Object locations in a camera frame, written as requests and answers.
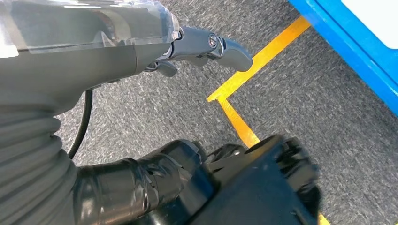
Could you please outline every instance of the gray carpet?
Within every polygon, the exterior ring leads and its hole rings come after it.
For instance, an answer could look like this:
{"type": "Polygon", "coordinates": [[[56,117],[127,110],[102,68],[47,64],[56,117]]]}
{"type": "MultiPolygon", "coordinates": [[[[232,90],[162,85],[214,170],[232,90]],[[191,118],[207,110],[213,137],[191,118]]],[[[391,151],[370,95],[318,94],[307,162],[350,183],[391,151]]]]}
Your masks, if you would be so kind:
{"type": "MultiPolygon", "coordinates": [[[[183,25],[214,30],[256,53],[298,12],[284,0],[162,1],[183,25]]],[[[138,158],[177,138],[207,151],[241,143],[221,107],[206,97],[233,70],[178,63],[176,77],[142,74],[94,92],[77,165],[138,158]]],[[[229,98],[259,136],[297,136],[321,168],[322,212],[332,224],[391,225],[398,219],[398,119],[310,29],[229,98]]],[[[60,115],[68,149],[82,102],[60,115]]]]}

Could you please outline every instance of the power cord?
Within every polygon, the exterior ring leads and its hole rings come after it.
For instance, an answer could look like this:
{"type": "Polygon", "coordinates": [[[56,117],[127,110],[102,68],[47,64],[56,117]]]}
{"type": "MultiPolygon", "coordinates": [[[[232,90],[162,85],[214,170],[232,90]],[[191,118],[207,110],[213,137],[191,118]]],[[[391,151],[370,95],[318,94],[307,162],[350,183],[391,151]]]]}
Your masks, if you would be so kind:
{"type": "Polygon", "coordinates": [[[84,109],[83,109],[83,116],[82,116],[82,121],[80,123],[79,131],[77,132],[72,147],[70,147],[70,150],[68,152],[68,156],[70,159],[73,159],[73,157],[77,153],[77,150],[79,150],[79,147],[82,144],[82,141],[84,139],[84,136],[88,128],[88,124],[90,122],[91,109],[92,109],[92,90],[87,90],[84,93],[84,109]]]}

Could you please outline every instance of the black hose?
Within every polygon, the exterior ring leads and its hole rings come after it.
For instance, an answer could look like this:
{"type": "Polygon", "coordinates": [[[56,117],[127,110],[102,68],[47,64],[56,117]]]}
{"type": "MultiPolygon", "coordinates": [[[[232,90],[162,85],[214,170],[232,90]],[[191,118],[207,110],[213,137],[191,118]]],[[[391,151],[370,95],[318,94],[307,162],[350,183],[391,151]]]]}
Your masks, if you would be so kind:
{"type": "Polygon", "coordinates": [[[79,150],[80,145],[84,139],[86,134],[88,124],[90,122],[90,115],[92,109],[92,90],[87,90],[84,94],[84,110],[83,110],[83,117],[82,122],[80,123],[79,131],[77,132],[76,138],[70,147],[68,152],[68,156],[70,159],[73,159],[77,150],[79,150]]]}

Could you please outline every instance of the blue shelf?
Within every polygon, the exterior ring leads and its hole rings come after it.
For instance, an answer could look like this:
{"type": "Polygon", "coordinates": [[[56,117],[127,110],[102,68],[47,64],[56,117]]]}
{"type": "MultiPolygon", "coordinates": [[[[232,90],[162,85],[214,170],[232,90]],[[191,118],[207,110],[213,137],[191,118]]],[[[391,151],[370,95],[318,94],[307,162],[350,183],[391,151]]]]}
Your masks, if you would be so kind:
{"type": "Polygon", "coordinates": [[[398,116],[398,50],[386,47],[340,0],[290,0],[398,116]]]}

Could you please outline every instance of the yellow floor marking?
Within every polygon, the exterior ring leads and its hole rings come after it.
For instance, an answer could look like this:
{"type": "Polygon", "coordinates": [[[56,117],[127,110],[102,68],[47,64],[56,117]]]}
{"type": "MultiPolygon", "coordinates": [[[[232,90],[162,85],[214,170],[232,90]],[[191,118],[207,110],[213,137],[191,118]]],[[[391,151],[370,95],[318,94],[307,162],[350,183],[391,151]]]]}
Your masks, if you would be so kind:
{"type": "Polygon", "coordinates": [[[329,221],[321,213],[319,213],[318,221],[319,225],[330,225],[329,221]]]}
{"type": "Polygon", "coordinates": [[[253,65],[248,71],[236,72],[215,92],[213,92],[213,94],[207,98],[207,101],[211,102],[219,98],[227,99],[309,27],[310,24],[307,20],[303,16],[300,16],[253,57],[253,65]]]}
{"type": "MultiPolygon", "coordinates": [[[[217,99],[220,103],[222,109],[230,120],[232,126],[235,128],[237,134],[240,139],[242,139],[243,143],[250,148],[260,142],[259,138],[256,134],[250,129],[250,127],[246,124],[246,122],[242,119],[242,117],[236,112],[234,107],[227,101],[225,98],[217,99]]],[[[319,213],[318,216],[319,225],[330,225],[330,223],[326,220],[326,218],[319,213]]]]}

